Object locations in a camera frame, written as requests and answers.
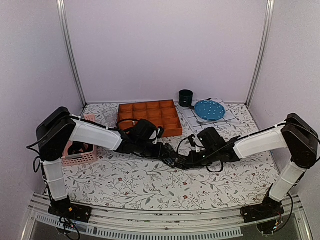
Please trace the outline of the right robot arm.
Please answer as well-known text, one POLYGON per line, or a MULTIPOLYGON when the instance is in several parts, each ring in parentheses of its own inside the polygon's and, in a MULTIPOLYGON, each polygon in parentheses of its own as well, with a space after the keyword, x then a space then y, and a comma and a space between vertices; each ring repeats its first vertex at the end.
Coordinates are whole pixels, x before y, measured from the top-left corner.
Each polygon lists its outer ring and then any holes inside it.
POLYGON ((297 114, 272 127, 249 134, 237 136, 225 141, 212 127, 198 134, 203 150, 193 150, 184 164, 188 168, 207 167, 214 162, 232 163, 263 152, 288 149, 290 161, 282 170, 278 179, 271 185, 258 213, 269 218, 278 210, 289 191, 319 160, 320 139, 315 130, 297 114))

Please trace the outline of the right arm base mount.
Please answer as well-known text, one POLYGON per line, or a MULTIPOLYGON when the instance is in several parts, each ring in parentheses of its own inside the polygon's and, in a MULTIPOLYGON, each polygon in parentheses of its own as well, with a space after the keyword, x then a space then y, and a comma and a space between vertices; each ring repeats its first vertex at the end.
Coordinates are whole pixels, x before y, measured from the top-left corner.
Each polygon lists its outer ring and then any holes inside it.
POLYGON ((243 217, 245 223, 279 217, 282 216, 284 212, 284 208, 279 202, 245 205, 240 209, 240 215, 243 217))

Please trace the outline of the dark floral tie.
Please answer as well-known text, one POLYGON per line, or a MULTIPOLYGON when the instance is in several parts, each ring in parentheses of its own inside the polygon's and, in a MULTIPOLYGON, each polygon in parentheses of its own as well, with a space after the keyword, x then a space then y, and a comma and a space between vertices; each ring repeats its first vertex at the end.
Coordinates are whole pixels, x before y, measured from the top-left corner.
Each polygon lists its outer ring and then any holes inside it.
POLYGON ((188 167, 185 164, 187 157, 181 154, 178 154, 174 148, 166 143, 161 147, 160 151, 160 160, 171 168, 177 168, 181 170, 187 170, 188 167))

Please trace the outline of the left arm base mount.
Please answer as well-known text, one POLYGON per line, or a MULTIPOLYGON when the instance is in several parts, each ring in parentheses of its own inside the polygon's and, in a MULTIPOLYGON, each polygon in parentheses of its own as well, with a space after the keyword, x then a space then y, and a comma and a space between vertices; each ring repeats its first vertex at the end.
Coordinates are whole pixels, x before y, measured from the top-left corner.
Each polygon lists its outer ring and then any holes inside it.
POLYGON ((89 206, 67 202, 51 204, 48 213, 58 217, 66 217, 73 221, 88 223, 92 210, 89 206))

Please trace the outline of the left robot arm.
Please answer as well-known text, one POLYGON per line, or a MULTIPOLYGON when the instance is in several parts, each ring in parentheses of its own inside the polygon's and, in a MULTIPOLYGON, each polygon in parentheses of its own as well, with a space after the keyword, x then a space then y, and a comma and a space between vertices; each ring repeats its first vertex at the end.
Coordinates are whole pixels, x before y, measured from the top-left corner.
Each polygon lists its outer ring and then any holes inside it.
POLYGON ((158 139, 163 133, 163 127, 157 127, 146 119, 138 120, 128 130, 121 130, 88 121, 71 114, 66 107, 59 107, 36 129, 36 145, 51 195, 51 204, 63 217, 70 217, 75 211, 62 170, 62 157, 69 142, 157 159, 162 155, 163 145, 158 139))

